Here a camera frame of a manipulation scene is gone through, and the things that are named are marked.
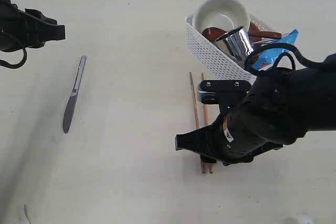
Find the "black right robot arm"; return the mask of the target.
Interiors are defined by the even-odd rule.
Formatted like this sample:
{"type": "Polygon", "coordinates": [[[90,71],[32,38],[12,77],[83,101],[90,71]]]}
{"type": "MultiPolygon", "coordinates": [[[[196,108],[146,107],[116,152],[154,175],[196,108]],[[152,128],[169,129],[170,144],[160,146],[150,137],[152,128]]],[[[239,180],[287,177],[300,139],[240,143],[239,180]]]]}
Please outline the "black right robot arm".
{"type": "Polygon", "coordinates": [[[219,116],[209,126],[178,134],[175,148],[225,166],[249,163],[307,132],[335,130],[335,55],[319,69],[276,68],[254,83],[204,80],[198,93],[203,104],[219,106],[219,116]]]}

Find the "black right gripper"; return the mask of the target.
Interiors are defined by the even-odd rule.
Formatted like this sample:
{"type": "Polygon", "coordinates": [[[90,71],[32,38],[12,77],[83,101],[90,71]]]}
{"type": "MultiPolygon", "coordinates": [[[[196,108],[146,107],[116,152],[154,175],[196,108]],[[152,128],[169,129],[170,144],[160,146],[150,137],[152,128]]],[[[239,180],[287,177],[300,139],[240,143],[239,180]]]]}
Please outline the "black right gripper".
{"type": "Polygon", "coordinates": [[[199,101],[205,105],[217,104],[219,115],[208,126],[176,135],[175,149],[191,151],[229,166],[250,163],[260,154],[283,148],[282,144],[263,140],[244,126],[239,105],[250,88],[251,84],[244,80],[201,81],[199,101]]]}

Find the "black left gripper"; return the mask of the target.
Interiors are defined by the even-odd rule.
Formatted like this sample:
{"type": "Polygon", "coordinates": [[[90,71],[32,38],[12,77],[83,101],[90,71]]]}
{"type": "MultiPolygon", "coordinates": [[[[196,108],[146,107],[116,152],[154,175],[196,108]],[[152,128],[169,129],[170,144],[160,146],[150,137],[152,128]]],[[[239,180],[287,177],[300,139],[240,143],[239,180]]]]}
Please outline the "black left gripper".
{"type": "Polygon", "coordinates": [[[1,51],[40,48],[47,41],[65,39],[65,26],[36,9],[20,10],[11,0],[1,0],[1,51]]]}

